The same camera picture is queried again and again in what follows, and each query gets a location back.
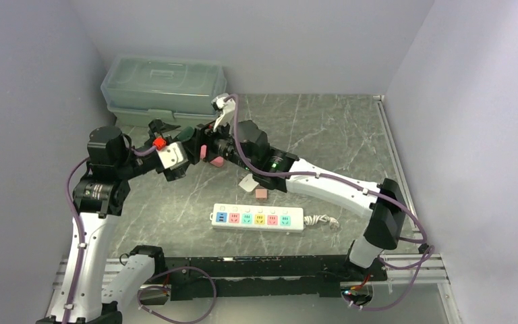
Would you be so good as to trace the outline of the pink triangular power strip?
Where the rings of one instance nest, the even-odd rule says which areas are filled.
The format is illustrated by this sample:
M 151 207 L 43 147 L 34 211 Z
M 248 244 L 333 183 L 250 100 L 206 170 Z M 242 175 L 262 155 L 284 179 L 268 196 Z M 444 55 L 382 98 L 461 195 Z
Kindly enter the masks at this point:
M 214 153 L 209 153 L 206 145 L 202 145 L 200 148 L 200 159 L 214 167 L 222 167 L 225 164 L 224 158 Z

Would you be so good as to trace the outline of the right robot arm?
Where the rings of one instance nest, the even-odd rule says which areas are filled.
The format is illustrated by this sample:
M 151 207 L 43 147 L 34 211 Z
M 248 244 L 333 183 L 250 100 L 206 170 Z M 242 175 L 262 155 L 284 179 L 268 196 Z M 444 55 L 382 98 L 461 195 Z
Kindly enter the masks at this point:
M 329 172 L 268 141 L 266 132 L 250 120 L 214 129 L 211 124 L 184 130 L 180 139 L 195 158 L 206 147 L 211 157 L 222 157 L 240 166 L 269 190 L 303 194 L 367 216 L 364 232 L 349 248 L 345 272 L 353 280 L 369 274 L 371 265 L 386 250 L 395 250 L 402 239 L 407 205 L 400 185 L 385 178 L 366 182 Z

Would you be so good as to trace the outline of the white multicolour power strip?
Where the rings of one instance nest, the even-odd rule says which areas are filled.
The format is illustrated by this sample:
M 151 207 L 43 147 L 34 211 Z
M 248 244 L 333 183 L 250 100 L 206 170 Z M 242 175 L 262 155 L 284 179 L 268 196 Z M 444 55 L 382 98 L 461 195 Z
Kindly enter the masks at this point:
M 300 233 L 306 226 L 304 210 L 296 207 L 216 203 L 209 219 L 213 228 L 224 230 Z

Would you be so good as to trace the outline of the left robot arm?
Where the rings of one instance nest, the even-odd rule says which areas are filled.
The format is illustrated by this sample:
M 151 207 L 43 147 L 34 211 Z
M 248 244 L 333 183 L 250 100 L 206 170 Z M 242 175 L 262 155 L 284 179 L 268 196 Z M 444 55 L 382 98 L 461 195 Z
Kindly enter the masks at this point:
M 117 126 L 91 131 L 85 174 L 73 189 L 66 188 L 73 213 L 73 234 L 65 276 L 51 312 L 41 323 L 122 323 L 122 312 L 145 281 L 156 284 L 167 274 L 163 249 L 137 246 L 130 261 L 107 285 L 105 266 L 115 228 L 121 219 L 129 181 L 150 171 L 175 180 L 188 162 L 181 142 L 169 135 L 176 125 L 154 119 L 148 140 L 135 148 Z

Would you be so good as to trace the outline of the dark green cube socket adapter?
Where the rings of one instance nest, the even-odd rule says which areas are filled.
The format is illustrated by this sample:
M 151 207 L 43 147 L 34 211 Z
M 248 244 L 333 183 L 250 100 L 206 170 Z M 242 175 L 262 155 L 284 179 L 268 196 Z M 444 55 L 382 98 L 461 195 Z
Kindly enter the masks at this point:
M 191 140 L 195 133 L 196 130 L 193 127 L 186 127 L 178 135 L 176 135 L 175 139 L 179 142 L 186 142 Z

